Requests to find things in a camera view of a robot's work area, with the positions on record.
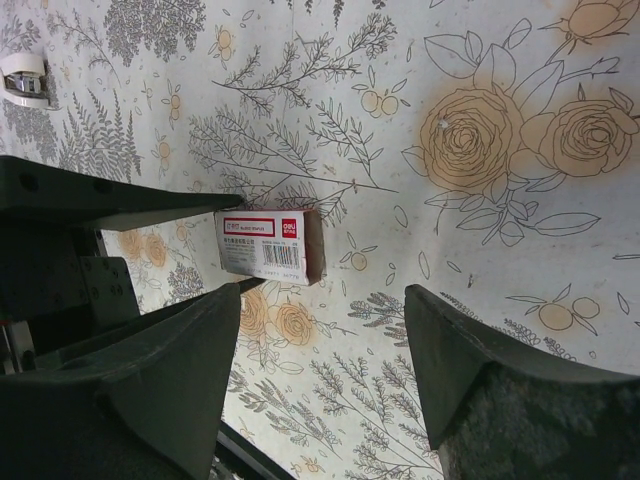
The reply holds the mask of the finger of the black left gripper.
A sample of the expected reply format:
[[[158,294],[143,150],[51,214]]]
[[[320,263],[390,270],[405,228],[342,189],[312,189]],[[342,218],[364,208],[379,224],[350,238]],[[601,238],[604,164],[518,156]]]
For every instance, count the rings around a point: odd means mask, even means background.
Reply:
[[[243,198],[234,194],[170,192],[13,156],[1,158],[3,217],[101,230],[131,230],[242,204]]]
[[[255,277],[163,307],[97,336],[35,357],[37,365],[136,365],[186,346],[197,363],[230,365],[239,332],[240,295]]]

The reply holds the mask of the white stapler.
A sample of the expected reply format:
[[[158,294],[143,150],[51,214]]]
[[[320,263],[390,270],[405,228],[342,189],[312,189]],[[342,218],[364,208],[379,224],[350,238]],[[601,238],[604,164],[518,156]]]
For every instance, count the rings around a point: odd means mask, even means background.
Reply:
[[[1,60],[1,98],[34,109],[48,109],[49,99],[42,79],[44,59],[32,53],[14,53]]]

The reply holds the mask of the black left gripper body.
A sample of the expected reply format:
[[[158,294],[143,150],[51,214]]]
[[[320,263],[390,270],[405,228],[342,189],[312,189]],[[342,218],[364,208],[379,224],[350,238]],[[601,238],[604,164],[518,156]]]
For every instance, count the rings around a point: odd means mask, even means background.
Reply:
[[[1,225],[1,373],[140,315],[125,260],[102,233],[26,222]]]

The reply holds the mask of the red white staples box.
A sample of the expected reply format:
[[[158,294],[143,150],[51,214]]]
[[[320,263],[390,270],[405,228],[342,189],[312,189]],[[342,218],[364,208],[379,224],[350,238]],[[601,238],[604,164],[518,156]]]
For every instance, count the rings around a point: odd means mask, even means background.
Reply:
[[[214,220],[225,271],[301,286],[322,279],[326,258],[318,211],[226,210]]]

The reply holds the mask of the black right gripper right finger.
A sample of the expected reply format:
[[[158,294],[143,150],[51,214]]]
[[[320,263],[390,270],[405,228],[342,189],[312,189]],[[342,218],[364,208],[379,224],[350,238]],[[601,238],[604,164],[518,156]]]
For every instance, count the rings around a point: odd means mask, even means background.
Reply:
[[[545,353],[420,285],[404,314],[445,478],[638,478],[638,377]]]

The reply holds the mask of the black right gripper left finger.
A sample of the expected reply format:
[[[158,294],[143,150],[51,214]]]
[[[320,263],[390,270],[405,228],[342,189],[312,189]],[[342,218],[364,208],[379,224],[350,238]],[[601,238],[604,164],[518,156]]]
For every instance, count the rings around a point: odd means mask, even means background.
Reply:
[[[5,479],[205,479],[240,321],[226,284],[54,370],[1,381]]]

